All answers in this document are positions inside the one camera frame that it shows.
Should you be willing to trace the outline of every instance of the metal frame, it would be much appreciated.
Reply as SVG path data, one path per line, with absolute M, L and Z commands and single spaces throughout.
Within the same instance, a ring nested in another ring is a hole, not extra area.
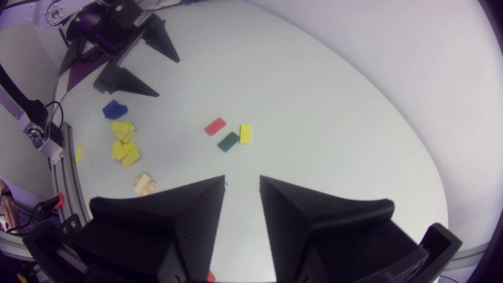
M 54 193 L 61 193 L 65 201 L 59 210 L 59 218 L 63 222 L 70 215 L 77 214 L 84 226 L 91 218 L 78 179 L 75 153 L 73 152 L 72 129 L 67 123 L 63 123 L 61 132 L 63 135 L 63 157 L 52 166 L 51 170 Z
M 77 214 L 84 226 L 91 218 L 78 179 L 75 154 L 73 152 L 72 129 L 67 123 L 63 123 L 61 131 L 63 135 L 62 158 L 51 166 L 54 193 L 61 193 L 64 198 L 64 205 L 59 209 L 59 218 L 63 222 L 70 215 Z M 22 237 L 0 233 L 0 249 L 7 256 L 33 261 L 33 257 L 23 243 Z

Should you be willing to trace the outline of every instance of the cable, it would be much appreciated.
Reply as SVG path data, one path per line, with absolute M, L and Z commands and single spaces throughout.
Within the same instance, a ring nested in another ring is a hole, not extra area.
M 22 229 L 22 228 L 24 228 L 24 227 L 28 226 L 28 225 L 30 224 L 31 220 L 33 219 L 33 215 L 35 214 L 35 211 L 36 211 L 37 207 L 38 207 L 39 205 L 41 205 L 41 204 L 42 204 L 42 202 L 37 203 L 37 205 L 33 208 L 33 211 L 32 211 L 32 213 L 31 213 L 31 215 L 30 215 L 30 218 L 28 219 L 28 221 L 27 221 L 25 224 L 23 224 L 23 225 L 21 225 L 21 226 L 14 227 L 14 228 L 10 228 L 10 229 L 9 229 L 9 230 L 7 230 L 6 232 L 7 232 L 7 233 L 10 233 L 10 232 L 12 232 L 12 231 L 19 230 L 19 229 Z
M 457 282 L 456 280 L 454 280 L 454 279 L 452 279 L 452 278 L 450 278 L 450 277 L 447 277 L 447 276 L 440 275 L 440 277 L 450 279 L 450 280 L 452 280 L 452 281 L 453 281 L 453 282 L 455 282 L 455 283 L 459 283 L 459 282 Z
M 59 35 L 61 35 L 61 38 L 63 39 L 64 44 L 66 45 L 66 48 L 70 48 L 70 43 L 66 39 L 66 36 L 64 35 L 63 30 L 61 28 L 59 28 L 58 30 L 59 30 Z
M 45 107 L 47 108 L 47 107 L 49 107 L 52 104 L 57 104 L 58 106 L 56 106 L 56 108 L 54 109 L 54 112 L 52 113 L 51 122 L 52 122 L 52 119 L 54 118 L 54 113 L 56 113 L 56 109 L 59 107 L 59 110 L 61 111 L 61 123 L 59 124 L 59 128 L 58 129 L 61 130 L 61 127 L 63 126 L 63 120 L 64 120 L 63 107 L 61 107 L 61 104 L 59 102 L 57 102 L 57 101 L 51 101 Z
M 167 9 L 167 8 L 171 8 L 171 7 L 175 7 L 175 6 L 180 6 L 180 5 L 185 5 L 185 4 L 189 4 L 189 3 L 198 3 L 198 2 L 205 2 L 205 0 L 181 0 L 180 2 L 176 3 L 176 4 L 173 4 L 173 5 L 168 5 L 168 6 L 160 6 L 159 4 L 157 4 L 156 6 L 159 6 L 160 8 L 153 8 L 151 10 L 143 10 L 144 12 L 149 12 L 149 11 L 160 11 L 160 10 L 164 10 L 164 9 Z

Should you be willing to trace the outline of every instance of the wooden block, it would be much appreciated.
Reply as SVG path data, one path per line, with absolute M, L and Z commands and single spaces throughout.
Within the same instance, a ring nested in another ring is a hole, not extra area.
M 76 163 L 79 163 L 80 161 L 82 161 L 82 150 L 84 149 L 83 146 L 80 146 L 77 148 L 77 150 L 75 151 L 75 162 Z
M 129 152 L 122 160 L 122 166 L 125 168 L 128 167 L 129 165 L 133 164 L 133 162 L 137 161 L 140 159 L 140 153 L 138 152 L 137 149 L 133 149 L 131 152 Z
M 239 143 L 243 145 L 250 145 L 252 138 L 252 126 L 250 125 L 241 125 L 241 133 L 239 135 Z
M 152 181 L 152 179 L 147 174 L 141 175 L 140 181 L 134 187 L 134 191 L 137 194 L 142 195 L 144 188 L 148 187 L 148 185 L 150 184 L 151 181 Z
M 116 140 L 112 144 L 112 150 L 114 151 L 115 159 L 121 160 L 126 156 L 124 149 L 122 148 L 122 144 L 120 140 Z
M 110 126 L 110 131 L 126 135 L 129 132 L 129 125 L 124 122 L 114 121 Z
M 218 147 L 223 152 L 228 152 L 239 141 L 239 136 L 235 132 L 230 132 L 219 144 Z
M 218 118 L 204 128 L 204 130 L 211 136 L 220 131 L 221 128 L 225 127 L 225 125 L 227 125 L 227 123 L 222 118 Z

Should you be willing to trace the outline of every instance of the black cable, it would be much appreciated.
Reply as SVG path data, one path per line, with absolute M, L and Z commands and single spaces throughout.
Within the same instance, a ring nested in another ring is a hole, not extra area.
M 457 282 L 456 280 L 454 280 L 454 279 L 452 279 L 452 278 L 450 278 L 450 277 L 447 277 L 447 276 L 440 275 L 440 277 L 450 279 L 450 280 L 452 280 L 452 281 L 453 281 L 453 282 L 455 282 L 455 283 L 459 283 L 459 282 Z
M 51 101 L 45 107 L 47 108 L 47 107 L 49 107 L 52 104 L 57 104 L 57 106 L 54 109 L 54 112 L 52 113 L 51 122 L 52 122 L 52 119 L 54 118 L 54 113 L 56 112 L 56 109 L 59 107 L 59 110 L 61 111 L 61 123 L 59 124 L 59 128 L 58 129 L 61 130 L 61 127 L 63 126 L 63 120 L 64 120 L 63 107 L 61 107 L 61 104 L 59 102 L 57 102 L 57 101 Z
M 37 203 L 37 205 L 33 208 L 33 211 L 32 211 L 32 213 L 31 213 L 31 215 L 30 215 L 30 218 L 28 219 L 28 222 L 26 222 L 25 224 L 23 224 L 23 225 L 21 225 L 21 226 L 17 226 L 17 227 L 14 227 L 14 228 L 10 228 L 10 229 L 8 229 L 6 232 L 7 232 L 7 233 L 10 233 L 10 232 L 12 232 L 12 231 L 19 230 L 19 229 L 22 229 L 22 228 L 24 228 L 24 227 L 28 226 L 28 225 L 30 224 L 31 220 L 33 219 L 33 215 L 35 214 L 35 211 L 36 211 L 37 207 L 38 207 L 39 205 L 41 205 L 41 204 L 42 204 L 42 202 L 39 202 L 39 203 Z
M 47 158 L 47 163 L 49 163 L 49 171 L 52 172 L 51 159 Z
M 66 36 L 64 35 L 63 30 L 61 28 L 59 28 L 58 30 L 59 30 L 59 35 L 61 35 L 61 38 L 63 39 L 64 44 L 66 45 L 66 48 L 70 48 L 70 43 L 66 39 Z
M 159 5 L 160 3 L 160 0 L 159 2 L 157 3 L 156 6 L 159 6 L 160 8 L 153 8 L 153 9 L 150 9 L 150 10 L 143 10 L 144 12 L 155 12 L 155 11 L 160 11 L 160 10 L 164 10 L 164 9 L 167 9 L 167 8 L 171 8 L 171 7 L 175 7 L 175 6 L 180 6 L 180 5 L 184 5 L 184 4 L 187 4 L 187 3 L 197 3 L 197 2 L 201 2 L 200 0 L 181 0 L 180 2 L 176 3 L 176 4 L 173 4 L 173 5 L 168 5 L 168 6 L 161 6 Z

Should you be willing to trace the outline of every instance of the circular table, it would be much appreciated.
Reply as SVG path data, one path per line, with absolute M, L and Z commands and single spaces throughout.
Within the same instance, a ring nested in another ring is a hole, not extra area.
M 442 183 L 425 147 L 386 98 L 350 64 L 293 25 L 241 1 L 157 12 L 181 58 L 176 64 L 143 40 L 121 66 L 160 93 L 101 94 L 102 67 L 62 101 L 84 198 L 137 197 L 147 173 L 167 190 L 226 175 L 211 271 L 218 281 L 274 281 L 259 194 L 266 175 L 343 198 L 394 201 L 393 221 L 416 242 L 429 225 L 447 226 Z M 68 72 L 56 99 L 65 92 Z M 128 106 L 141 159 L 127 169 L 110 157 L 115 141 L 102 108 Z M 209 123 L 227 126 L 209 136 Z M 217 144 L 240 124 L 251 145 Z

